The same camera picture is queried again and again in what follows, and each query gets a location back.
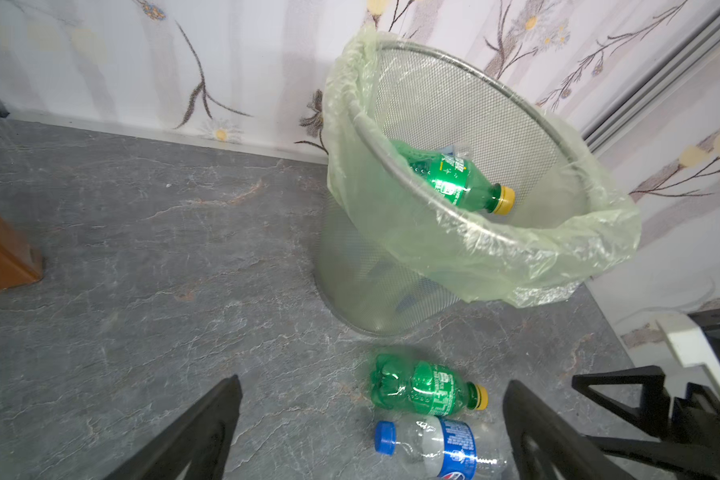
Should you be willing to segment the green bottle yellow cap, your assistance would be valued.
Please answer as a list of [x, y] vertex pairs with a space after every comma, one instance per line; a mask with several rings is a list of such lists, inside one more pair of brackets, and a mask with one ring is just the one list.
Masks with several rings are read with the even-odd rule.
[[454, 153], [417, 149], [400, 140], [391, 143], [410, 169], [454, 206], [502, 216], [514, 207], [515, 191], [490, 182], [470, 160]]
[[385, 410], [447, 417], [489, 405], [485, 387], [449, 367], [394, 354], [376, 356], [370, 384], [373, 404]]

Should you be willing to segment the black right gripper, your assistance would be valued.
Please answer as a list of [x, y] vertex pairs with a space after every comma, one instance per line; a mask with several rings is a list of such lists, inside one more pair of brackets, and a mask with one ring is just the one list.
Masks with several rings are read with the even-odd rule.
[[679, 479], [720, 479], [720, 401], [690, 383], [672, 398], [659, 366], [574, 375], [572, 388], [652, 439], [589, 438], [604, 454], [669, 471]]

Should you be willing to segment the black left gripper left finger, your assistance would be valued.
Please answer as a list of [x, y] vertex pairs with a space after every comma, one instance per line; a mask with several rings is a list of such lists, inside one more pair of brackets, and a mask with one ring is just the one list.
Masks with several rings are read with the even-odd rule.
[[223, 379], [108, 477], [221, 479], [242, 398], [239, 378]]

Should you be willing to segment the pepsi bottle blue cap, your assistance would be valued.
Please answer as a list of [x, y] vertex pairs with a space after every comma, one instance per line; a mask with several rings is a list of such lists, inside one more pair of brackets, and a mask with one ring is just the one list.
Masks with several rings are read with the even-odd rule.
[[508, 460], [491, 424], [405, 414], [380, 421], [374, 448], [417, 479], [498, 479]]

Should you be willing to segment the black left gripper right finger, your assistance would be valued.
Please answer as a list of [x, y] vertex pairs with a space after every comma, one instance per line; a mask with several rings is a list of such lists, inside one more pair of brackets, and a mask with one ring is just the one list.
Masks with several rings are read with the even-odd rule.
[[632, 477], [522, 382], [509, 382], [502, 400], [502, 412], [521, 479]]

